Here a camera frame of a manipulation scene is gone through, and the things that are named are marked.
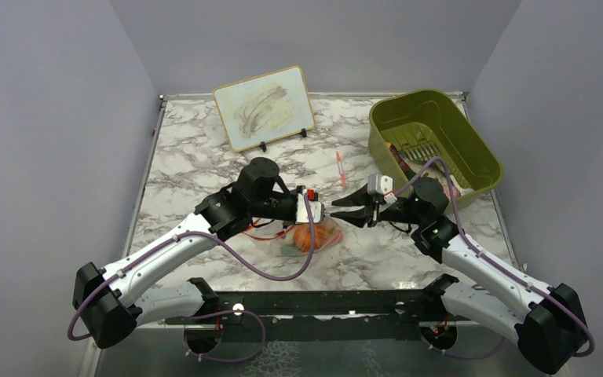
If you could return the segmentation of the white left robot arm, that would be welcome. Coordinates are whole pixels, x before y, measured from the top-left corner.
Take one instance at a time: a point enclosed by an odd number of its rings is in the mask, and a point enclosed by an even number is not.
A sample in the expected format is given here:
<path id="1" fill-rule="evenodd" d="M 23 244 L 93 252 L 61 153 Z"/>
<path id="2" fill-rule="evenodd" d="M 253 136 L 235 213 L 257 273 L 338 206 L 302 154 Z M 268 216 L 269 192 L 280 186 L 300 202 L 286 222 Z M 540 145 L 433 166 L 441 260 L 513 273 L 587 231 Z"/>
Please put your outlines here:
<path id="1" fill-rule="evenodd" d="M 144 324 L 185 316 L 206 322 L 214 315 L 217 297 L 205 280 L 191 278 L 172 288 L 153 285 L 216 246 L 259 276 L 276 280 L 251 265 L 227 240 L 246 231 L 255 218 L 315 225 L 323 216 L 324 206 L 313 190 L 303 185 L 288 189 L 274 161 L 252 159 L 236 181 L 204 198 L 154 243 L 102 268 L 92 262 L 81 267 L 76 273 L 75 313 L 67 337 L 71 341 L 92 338 L 99 348 L 106 349 Z"/>

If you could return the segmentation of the clear zip bag orange zipper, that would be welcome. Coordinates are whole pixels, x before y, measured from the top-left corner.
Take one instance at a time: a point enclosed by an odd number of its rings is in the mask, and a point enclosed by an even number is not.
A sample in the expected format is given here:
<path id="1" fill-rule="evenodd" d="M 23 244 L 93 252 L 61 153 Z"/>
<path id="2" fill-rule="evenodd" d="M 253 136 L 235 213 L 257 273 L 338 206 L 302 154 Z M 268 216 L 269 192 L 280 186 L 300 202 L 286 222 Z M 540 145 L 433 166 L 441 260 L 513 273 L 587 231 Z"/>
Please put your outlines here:
<path id="1" fill-rule="evenodd" d="M 308 224 L 284 225 L 264 218 L 256 218 L 243 235 L 267 254 L 282 257 L 305 257 L 311 247 L 315 252 L 323 251 L 344 238 L 342 227 L 330 218 L 315 224 L 314 236 Z"/>

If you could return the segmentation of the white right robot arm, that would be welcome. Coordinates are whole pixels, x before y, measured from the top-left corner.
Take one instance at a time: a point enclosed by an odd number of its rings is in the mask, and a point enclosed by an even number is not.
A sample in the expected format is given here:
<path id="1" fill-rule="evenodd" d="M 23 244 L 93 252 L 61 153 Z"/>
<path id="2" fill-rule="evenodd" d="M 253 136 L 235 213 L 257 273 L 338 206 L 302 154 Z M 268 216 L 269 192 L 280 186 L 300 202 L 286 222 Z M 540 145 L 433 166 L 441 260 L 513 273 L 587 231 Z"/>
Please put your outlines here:
<path id="1" fill-rule="evenodd" d="M 422 311 L 439 320 L 454 314 L 473 320 L 517 345 L 533 367 L 555 374 L 584 345 L 591 345 L 577 292 L 567 284 L 552 287 L 506 264 L 480 246 L 445 215 L 450 199 L 441 183 L 417 178 L 407 197 L 396 196 L 392 179 L 373 174 L 358 191 L 333 201 L 343 207 L 333 218 L 356 227 L 380 221 L 414 225 L 417 249 L 440 264 L 469 277 L 485 291 L 478 293 L 452 277 L 441 279 L 440 290 L 422 297 Z"/>

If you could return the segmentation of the orange toy pumpkin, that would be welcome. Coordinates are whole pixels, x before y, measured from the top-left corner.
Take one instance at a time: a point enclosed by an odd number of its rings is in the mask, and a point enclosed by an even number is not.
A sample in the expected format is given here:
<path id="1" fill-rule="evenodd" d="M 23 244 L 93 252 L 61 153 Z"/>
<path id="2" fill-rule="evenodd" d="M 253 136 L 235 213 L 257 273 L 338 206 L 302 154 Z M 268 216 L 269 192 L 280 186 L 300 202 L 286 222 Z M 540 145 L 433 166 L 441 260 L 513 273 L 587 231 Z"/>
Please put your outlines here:
<path id="1" fill-rule="evenodd" d="M 314 246 L 315 250 L 329 247 L 340 237 L 340 232 L 336 228 L 330 228 L 327 225 L 315 225 L 314 236 L 311 234 L 309 225 L 299 225 L 293 233 L 292 240 L 294 245 L 307 253 L 311 246 Z"/>

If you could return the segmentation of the green toy cucumber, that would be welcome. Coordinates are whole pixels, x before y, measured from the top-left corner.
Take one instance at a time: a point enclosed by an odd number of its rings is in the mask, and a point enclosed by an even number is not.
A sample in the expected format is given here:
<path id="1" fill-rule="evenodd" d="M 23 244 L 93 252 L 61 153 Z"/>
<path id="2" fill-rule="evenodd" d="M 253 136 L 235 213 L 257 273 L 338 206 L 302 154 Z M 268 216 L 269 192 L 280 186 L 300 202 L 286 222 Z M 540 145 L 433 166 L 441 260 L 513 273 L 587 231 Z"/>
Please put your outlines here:
<path id="1" fill-rule="evenodd" d="M 306 255 L 306 252 L 303 250 L 300 250 L 294 244 L 284 244 L 283 246 L 280 247 L 280 254 L 282 256 L 286 256 L 286 257 L 298 257 L 298 256 Z"/>

